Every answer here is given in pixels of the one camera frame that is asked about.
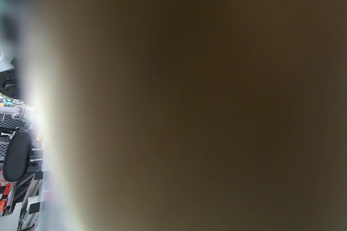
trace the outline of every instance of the metal grate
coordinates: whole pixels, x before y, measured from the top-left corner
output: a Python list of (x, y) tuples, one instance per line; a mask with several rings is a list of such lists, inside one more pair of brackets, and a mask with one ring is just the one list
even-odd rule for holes
[(8, 144), (0, 143), (0, 157), (4, 158), (5, 152), (7, 151)]
[[(0, 114), (0, 126), (15, 128), (15, 127), (24, 127), (28, 123), (21, 120), (15, 120), (10, 115), (5, 115), (3, 120), (3, 115)], [(8, 142), (9, 139), (7, 136), (0, 137), (0, 142)]]

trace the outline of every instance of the yellow object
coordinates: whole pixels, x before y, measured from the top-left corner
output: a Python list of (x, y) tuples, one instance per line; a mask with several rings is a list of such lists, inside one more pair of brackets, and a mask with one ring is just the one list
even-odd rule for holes
[(42, 135), (42, 129), (40, 129), (40, 131), (38, 132), (38, 135), (36, 137), (36, 141), (40, 141), (41, 140), (41, 135)]

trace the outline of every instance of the metal mesh panel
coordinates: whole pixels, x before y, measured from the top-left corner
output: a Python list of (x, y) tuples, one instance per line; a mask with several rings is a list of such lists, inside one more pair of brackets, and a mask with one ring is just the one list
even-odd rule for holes
[[(26, 122), (21, 120), (15, 120), (10, 115), (5, 115), (4, 121), (2, 121), (3, 115), (0, 114), (0, 126), (15, 128), (15, 127), (24, 127), (27, 125)], [(9, 139), (7, 136), (0, 137), (0, 142), (8, 142)]]
[(4, 157), (5, 156), (5, 152), (7, 151), (7, 144), (0, 144), (0, 157)]

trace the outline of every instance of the chair backrest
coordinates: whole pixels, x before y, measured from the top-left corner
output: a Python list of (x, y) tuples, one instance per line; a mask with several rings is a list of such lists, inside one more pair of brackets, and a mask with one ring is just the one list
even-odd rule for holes
[(18, 181), (26, 174), (31, 143), (32, 139), (28, 133), (19, 133), (10, 140), (3, 165), (3, 176), (6, 181)]

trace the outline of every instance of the black office chair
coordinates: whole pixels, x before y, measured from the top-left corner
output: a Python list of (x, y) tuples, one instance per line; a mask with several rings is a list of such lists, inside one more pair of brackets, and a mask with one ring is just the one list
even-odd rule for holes
[(28, 133), (19, 133), (10, 140), (3, 165), (3, 176), (7, 182), (16, 182), (22, 178), (28, 169), (30, 162), (41, 161), (42, 158), (31, 159), (32, 139)]

